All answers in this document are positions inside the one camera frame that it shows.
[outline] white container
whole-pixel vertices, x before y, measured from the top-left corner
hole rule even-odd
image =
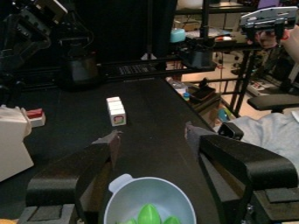
[[[104,224],[116,224],[138,217],[142,207],[151,203],[162,221],[176,216],[182,224],[196,224],[192,203],[182,189],[162,178],[132,178],[130,174],[116,178],[108,190],[114,193],[107,204]]]

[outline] office chair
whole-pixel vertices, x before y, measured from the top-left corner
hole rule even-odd
[[[252,97],[247,104],[256,110],[271,110],[283,113],[285,109],[299,107],[299,96],[291,94],[270,94]]]

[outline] equipment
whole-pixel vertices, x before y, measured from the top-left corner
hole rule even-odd
[[[255,41],[256,32],[275,32],[276,43],[283,38],[285,29],[295,27],[298,7],[275,7],[258,10],[240,18],[239,26],[247,38]]]
[[[15,79],[12,71],[51,46],[52,28],[68,13],[56,0],[15,0],[14,6],[18,13],[0,22],[0,90],[8,95],[0,103],[8,103],[20,94],[24,84]]]

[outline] black table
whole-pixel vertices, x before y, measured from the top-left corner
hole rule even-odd
[[[112,96],[120,97],[127,115],[127,125],[115,128],[107,108]],[[27,184],[48,163],[120,130],[124,133],[111,179],[123,173],[134,178],[167,179],[187,194],[198,223],[220,222],[202,168],[183,136],[188,121],[204,128],[208,125],[163,79],[108,83],[74,93],[58,88],[40,90],[24,93],[18,106],[43,108],[47,123],[24,139],[35,167],[0,183],[2,218],[20,216]]]

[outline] small cube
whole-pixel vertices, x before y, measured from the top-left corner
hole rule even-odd
[[[108,113],[110,113],[110,119],[111,119],[112,126],[119,126],[119,125],[127,124],[127,113],[123,108],[110,110]]]

